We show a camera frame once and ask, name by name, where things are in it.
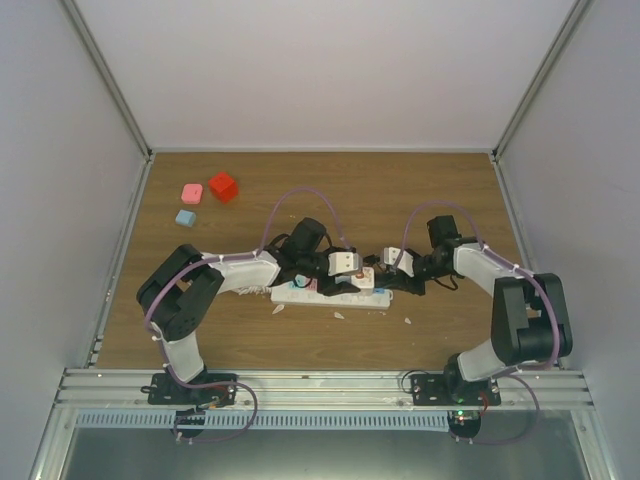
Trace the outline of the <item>white cartoon cube adapter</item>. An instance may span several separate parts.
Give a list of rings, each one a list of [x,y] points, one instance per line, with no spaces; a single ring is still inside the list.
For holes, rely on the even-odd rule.
[[[375,289],[375,271],[373,267],[363,267],[350,277],[350,282],[362,295],[372,295]]]

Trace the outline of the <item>white power strip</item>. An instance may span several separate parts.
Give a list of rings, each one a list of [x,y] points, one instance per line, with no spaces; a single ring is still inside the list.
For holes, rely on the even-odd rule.
[[[373,289],[369,293],[325,296],[316,291],[316,282],[313,281],[306,288],[298,288],[293,282],[273,287],[270,298],[276,305],[387,310],[391,306],[393,293],[386,289]]]

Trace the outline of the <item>red cube socket adapter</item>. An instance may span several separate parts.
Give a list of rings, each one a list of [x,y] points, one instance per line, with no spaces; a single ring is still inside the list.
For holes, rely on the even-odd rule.
[[[223,204],[236,198],[239,193],[236,180],[227,172],[219,172],[211,177],[208,187],[211,194]]]

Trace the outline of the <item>light blue plug adapter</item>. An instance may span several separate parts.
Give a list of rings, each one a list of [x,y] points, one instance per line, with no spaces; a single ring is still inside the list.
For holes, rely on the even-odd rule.
[[[191,228],[194,226],[196,218],[195,212],[181,209],[175,217],[175,223],[179,226]]]

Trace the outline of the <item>pink plug adapter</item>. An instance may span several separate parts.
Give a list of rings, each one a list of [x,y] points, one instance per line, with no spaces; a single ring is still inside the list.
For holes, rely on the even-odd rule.
[[[181,201],[187,205],[197,205],[201,202],[203,186],[197,183],[188,183],[183,186]]]

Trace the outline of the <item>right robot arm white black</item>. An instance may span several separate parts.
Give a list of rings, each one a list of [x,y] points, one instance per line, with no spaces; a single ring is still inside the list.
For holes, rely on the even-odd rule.
[[[534,273],[498,255],[475,237],[464,237],[454,217],[427,222],[428,255],[387,247],[383,263],[393,280],[389,289],[426,293],[429,281],[468,279],[492,299],[489,338],[452,355],[443,369],[443,393],[464,405],[490,381],[519,369],[547,369],[573,350],[573,335],[561,279]]]

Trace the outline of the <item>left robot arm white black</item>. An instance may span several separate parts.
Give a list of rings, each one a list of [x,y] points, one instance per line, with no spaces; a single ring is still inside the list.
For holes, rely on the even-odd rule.
[[[172,393],[193,404],[203,398],[207,383],[196,330],[217,295],[289,283],[302,291],[314,286],[317,294],[331,299],[408,287],[410,276],[391,267],[378,271],[377,262],[375,256],[363,258],[353,248],[333,245],[326,227],[306,217],[291,233],[250,252],[215,256],[181,245],[145,281],[136,299],[164,357]]]

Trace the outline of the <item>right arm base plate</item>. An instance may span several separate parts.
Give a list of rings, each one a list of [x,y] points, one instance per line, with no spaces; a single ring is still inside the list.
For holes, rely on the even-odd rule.
[[[409,388],[415,406],[500,406],[501,396],[490,380],[466,382],[444,373],[414,372]]]

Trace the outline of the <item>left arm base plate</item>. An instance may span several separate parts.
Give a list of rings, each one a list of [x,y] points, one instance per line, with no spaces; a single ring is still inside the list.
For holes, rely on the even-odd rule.
[[[232,373],[202,372],[191,385],[216,383],[215,388],[187,388],[178,384],[168,373],[156,373],[149,385],[140,391],[147,395],[150,405],[180,405],[197,408],[223,407],[235,403],[238,376]]]

